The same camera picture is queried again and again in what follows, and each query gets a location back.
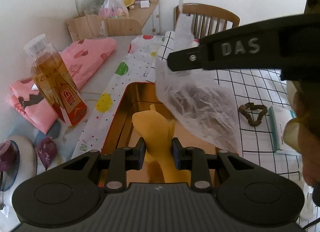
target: folded cloth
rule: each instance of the folded cloth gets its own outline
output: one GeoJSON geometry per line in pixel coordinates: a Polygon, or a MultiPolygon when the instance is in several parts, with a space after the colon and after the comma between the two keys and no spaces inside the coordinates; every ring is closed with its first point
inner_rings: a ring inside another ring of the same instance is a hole
{"type": "MultiPolygon", "coordinates": [[[[60,55],[76,86],[81,89],[115,48],[116,41],[112,38],[83,39],[73,42],[60,55]]],[[[31,78],[10,85],[12,96],[8,102],[41,132],[47,133],[58,115],[38,90],[32,90],[33,85],[31,78]]]]}

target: white box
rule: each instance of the white box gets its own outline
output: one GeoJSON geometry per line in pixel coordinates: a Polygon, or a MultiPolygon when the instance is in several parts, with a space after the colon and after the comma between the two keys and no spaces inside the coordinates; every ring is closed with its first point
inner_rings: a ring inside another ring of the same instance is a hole
{"type": "Polygon", "coordinates": [[[142,0],[140,1],[140,8],[149,8],[150,2],[148,0],[142,0]]]}
{"type": "Polygon", "coordinates": [[[272,105],[269,108],[269,115],[273,151],[276,153],[299,156],[300,154],[297,151],[283,141],[283,132],[287,122],[296,117],[294,111],[272,105]]]}

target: clear plastic bag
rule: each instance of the clear plastic bag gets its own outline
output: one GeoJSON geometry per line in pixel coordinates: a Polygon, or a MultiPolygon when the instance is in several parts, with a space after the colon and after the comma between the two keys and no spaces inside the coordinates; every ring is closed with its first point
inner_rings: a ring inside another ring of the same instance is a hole
{"type": "Polygon", "coordinates": [[[212,72],[172,72],[157,59],[156,95],[191,134],[241,154],[234,94],[216,84],[212,72]]]}
{"type": "Polygon", "coordinates": [[[123,0],[105,0],[98,15],[103,18],[128,18],[129,12],[123,0]]]}

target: yellow rubber toy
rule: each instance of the yellow rubber toy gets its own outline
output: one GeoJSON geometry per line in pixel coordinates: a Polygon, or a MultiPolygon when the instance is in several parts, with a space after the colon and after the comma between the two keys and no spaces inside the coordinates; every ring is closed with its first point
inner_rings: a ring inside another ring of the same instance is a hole
{"type": "Polygon", "coordinates": [[[146,162],[156,160],[162,169],[165,183],[187,182],[190,185],[191,173],[188,170],[177,170],[171,154],[174,134],[174,120],[167,119],[156,111],[154,104],[150,111],[138,112],[132,115],[135,130],[146,143],[146,162]]]}

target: plastic bag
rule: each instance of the plastic bag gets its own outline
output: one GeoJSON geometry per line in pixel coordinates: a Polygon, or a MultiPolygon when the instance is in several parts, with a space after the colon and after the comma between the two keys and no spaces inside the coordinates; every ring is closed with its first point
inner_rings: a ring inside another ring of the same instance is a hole
{"type": "MultiPolygon", "coordinates": [[[[171,50],[193,46],[190,18],[182,14],[179,16],[176,31],[165,38],[168,41],[164,43],[165,46],[170,45],[171,50]]],[[[168,49],[160,48],[155,58],[157,98],[191,134],[215,147],[241,155],[237,142],[240,132],[233,91],[219,86],[214,80],[213,71],[198,69],[172,72],[166,63],[169,53],[168,49]]]]}
{"type": "Polygon", "coordinates": [[[128,18],[129,12],[123,0],[105,0],[100,7],[99,16],[103,18],[128,18]]]}

